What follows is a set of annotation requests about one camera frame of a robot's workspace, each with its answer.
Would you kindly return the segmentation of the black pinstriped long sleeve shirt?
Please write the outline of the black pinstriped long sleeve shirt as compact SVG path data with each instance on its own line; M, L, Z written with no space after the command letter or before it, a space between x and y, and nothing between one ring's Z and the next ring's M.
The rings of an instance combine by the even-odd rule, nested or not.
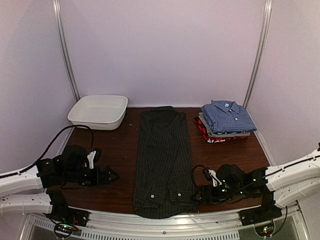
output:
M195 186L184 112L172 106L155 107L140 115L133 194L134 214L166 219L192 213Z

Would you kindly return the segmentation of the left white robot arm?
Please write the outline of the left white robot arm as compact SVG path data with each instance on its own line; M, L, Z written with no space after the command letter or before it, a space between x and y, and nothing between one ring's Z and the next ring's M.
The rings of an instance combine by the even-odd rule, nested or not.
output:
M0 214L53 214L61 222L72 218L72 211L60 190L67 183L80 187L108 185L120 176L109 166L97 166L102 151L87 151L79 145L66 146L62 154L43 158L26 168L0 176Z

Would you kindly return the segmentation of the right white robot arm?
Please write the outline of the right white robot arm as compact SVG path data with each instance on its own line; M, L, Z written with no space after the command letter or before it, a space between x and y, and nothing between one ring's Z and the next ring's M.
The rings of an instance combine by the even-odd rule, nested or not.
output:
M266 221L276 207L282 209L320 190L320 150L248 173L236 164L224 164L218 170L204 167L202 172L210 184L196 186L193 201L208 205L263 197L266 202L257 208L256 216Z

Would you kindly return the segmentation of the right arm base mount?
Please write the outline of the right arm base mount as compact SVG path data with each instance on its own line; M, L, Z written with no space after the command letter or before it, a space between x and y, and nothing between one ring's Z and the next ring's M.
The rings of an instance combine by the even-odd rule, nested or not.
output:
M255 233L259 237L267 239L274 237L286 223L288 207L285 206L284 209L284 220L278 229L276 229L275 219L283 215L283 208L276 206L276 201L271 193L262 197L261 206L241 210L239 217L243 227L254 225Z

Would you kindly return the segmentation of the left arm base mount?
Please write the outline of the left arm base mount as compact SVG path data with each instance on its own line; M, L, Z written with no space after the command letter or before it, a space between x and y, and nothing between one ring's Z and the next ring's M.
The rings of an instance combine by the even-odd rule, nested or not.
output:
M64 240L79 231L79 227L87 226L90 213L70 207L61 191L50 190L44 196L51 207L44 216L53 223L53 233L58 239Z

